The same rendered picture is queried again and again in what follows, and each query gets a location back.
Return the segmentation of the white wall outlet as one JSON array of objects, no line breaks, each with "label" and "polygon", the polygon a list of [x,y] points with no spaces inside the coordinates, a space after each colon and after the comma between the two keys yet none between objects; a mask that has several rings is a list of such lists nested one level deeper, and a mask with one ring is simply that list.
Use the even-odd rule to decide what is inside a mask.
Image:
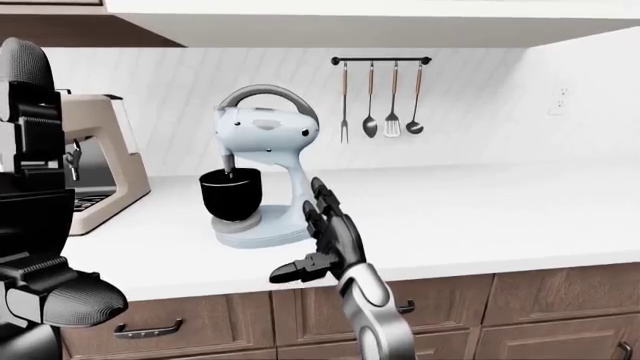
[{"label": "white wall outlet", "polygon": [[569,95],[569,87],[558,87],[553,93],[547,114],[549,116],[563,116],[567,111]]}]

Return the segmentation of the brown wooden drawer front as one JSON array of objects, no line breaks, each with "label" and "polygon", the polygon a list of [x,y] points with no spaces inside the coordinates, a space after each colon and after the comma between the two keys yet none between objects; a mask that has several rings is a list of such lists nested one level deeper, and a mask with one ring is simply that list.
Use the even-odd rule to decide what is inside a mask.
[{"label": "brown wooden drawer front", "polygon": [[[479,326],[493,276],[392,281],[396,305],[415,309],[404,315],[416,334]],[[336,287],[308,287],[272,293],[275,338],[279,346],[353,340]]]},{"label": "brown wooden drawer front", "polygon": [[[118,339],[127,329],[172,326],[178,332],[158,338]],[[179,360],[275,357],[271,302],[268,293],[197,296],[130,302],[119,317],[87,329],[63,329],[65,360]]]},{"label": "brown wooden drawer front", "polygon": [[640,312],[640,263],[499,273],[483,324],[499,326]]}]

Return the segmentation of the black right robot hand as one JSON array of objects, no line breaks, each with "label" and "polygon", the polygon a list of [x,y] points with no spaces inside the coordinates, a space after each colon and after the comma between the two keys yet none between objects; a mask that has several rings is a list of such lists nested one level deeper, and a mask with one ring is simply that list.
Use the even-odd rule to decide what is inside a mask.
[{"label": "black right robot hand", "polygon": [[311,179],[311,190],[312,199],[303,203],[302,211],[316,251],[274,269],[272,284],[306,283],[328,274],[340,280],[348,269],[367,262],[360,233],[334,192],[318,177]]}]

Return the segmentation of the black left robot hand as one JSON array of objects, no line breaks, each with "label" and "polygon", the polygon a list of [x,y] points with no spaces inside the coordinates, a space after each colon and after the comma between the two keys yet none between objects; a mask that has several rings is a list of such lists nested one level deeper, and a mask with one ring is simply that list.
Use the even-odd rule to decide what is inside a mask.
[{"label": "black left robot hand", "polygon": [[38,45],[7,38],[0,47],[0,323],[88,328],[128,308],[120,290],[61,255],[75,201],[64,154],[49,60]]}]

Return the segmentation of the brown wooden upper cabinet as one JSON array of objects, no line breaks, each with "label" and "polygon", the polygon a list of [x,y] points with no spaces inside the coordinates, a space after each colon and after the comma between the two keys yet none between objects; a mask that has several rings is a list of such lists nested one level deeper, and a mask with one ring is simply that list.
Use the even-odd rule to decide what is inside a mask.
[{"label": "brown wooden upper cabinet", "polygon": [[183,47],[110,14],[106,0],[0,0],[0,44],[8,38],[40,47]]}]

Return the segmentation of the wood-handled slotted spatula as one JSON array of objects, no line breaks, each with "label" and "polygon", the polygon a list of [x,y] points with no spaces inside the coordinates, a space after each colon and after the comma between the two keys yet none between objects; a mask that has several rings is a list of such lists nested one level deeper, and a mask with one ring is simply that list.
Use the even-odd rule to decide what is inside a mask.
[{"label": "wood-handled slotted spatula", "polygon": [[391,105],[390,113],[385,118],[384,136],[389,138],[395,138],[400,136],[400,122],[398,116],[395,113],[396,94],[398,85],[398,62],[394,62],[392,73],[392,86],[391,86]]}]

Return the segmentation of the brown wooden cabinet door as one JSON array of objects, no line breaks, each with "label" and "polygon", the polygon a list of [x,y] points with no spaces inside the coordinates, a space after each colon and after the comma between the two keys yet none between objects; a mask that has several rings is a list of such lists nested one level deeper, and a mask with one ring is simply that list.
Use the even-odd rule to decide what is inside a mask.
[{"label": "brown wooden cabinet door", "polygon": [[476,360],[622,360],[617,347],[640,344],[640,315],[483,329]]}]

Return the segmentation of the black mixing bowl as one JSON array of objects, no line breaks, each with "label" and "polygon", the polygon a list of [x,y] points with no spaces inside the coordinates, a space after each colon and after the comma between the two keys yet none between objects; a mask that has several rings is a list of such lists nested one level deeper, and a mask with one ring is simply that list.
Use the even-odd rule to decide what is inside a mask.
[{"label": "black mixing bowl", "polygon": [[199,178],[203,203],[207,211],[223,221],[245,221],[262,201],[261,172],[255,168],[213,170]]}]

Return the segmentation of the white upper cabinet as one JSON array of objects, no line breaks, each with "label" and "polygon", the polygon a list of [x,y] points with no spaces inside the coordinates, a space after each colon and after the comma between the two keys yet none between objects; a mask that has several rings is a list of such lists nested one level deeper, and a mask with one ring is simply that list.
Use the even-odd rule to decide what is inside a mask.
[{"label": "white upper cabinet", "polygon": [[186,47],[537,47],[640,26],[640,0],[104,0]]}]

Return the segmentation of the wood-handled ladle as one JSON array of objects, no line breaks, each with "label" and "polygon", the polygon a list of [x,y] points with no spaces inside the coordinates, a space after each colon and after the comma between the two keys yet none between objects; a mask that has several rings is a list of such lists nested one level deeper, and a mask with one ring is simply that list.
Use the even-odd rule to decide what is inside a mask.
[{"label": "wood-handled ladle", "polygon": [[412,135],[420,134],[423,131],[423,126],[416,121],[418,104],[420,99],[420,92],[421,92],[421,84],[422,84],[422,73],[423,73],[423,65],[419,64],[417,74],[416,74],[416,86],[415,86],[415,97],[414,97],[412,118],[411,118],[411,121],[408,122],[406,125],[406,131],[408,131],[408,133]]}]

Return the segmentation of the wood-handled serving spoon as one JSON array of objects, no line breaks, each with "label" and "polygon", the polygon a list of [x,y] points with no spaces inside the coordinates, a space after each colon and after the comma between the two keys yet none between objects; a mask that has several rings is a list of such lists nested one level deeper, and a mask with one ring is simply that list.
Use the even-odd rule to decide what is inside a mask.
[{"label": "wood-handled serving spoon", "polygon": [[374,62],[370,62],[369,75],[368,75],[368,109],[367,109],[367,116],[362,122],[363,131],[366,134],[366,136],[369,138],[374,138],[378,130],[377,122],[372,116],[373,89],[374,89]]}]

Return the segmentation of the beige espresso machine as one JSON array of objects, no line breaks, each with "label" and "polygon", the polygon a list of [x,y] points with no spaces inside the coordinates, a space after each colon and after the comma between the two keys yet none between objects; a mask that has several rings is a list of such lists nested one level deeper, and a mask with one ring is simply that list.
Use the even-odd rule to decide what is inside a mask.
[{"label": "beige espresso machine", "polygon": [[[69,168],[67,187],[75,190],[71,236],[84,236],[150,193],[142,157],[124,99],[117,95],[61,95],[62,127]],[[86,153],[81,143],[94,140],[104,158],[95,180],[81,169]]]}]

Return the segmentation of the light blue stand mixer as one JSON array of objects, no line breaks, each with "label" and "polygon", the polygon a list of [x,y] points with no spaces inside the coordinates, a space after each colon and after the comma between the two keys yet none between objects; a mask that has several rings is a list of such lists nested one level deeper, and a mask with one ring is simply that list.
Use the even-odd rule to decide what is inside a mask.
[{"label": "light blue stand mixer", "polygon": [[289,204],[261,201],[257,211],[245,221],[223,221],[210,214],[211,226],[221,244],[240,249],[271,248],[309,238],[302,206],[312,198],[310,182],[303,167],[298,175],[288,170],[287,173],[291,186]]}]

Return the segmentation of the wood-handled meat fork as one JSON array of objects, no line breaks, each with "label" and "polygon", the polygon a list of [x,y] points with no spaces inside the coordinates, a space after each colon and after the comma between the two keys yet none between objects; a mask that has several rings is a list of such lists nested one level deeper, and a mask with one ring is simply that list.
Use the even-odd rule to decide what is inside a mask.
[{"label": "wood-handled meat fork", "polygon": [[347,121],[348,64],[343,63],[342,72],[342,119],[340,122],[340,142],[349,143],[349,127]]}]

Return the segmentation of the black utensil wall rail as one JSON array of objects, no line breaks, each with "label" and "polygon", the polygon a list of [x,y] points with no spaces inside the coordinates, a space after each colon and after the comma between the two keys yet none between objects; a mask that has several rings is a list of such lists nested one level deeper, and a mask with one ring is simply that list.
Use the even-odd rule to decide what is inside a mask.
[{"label": "black utensil wall rail", "polygon": [[429,65],[432,58],[424,57],[338,57],[330,59],[331,65],[337,66],[343,62],[418,62],[421,65]]}]

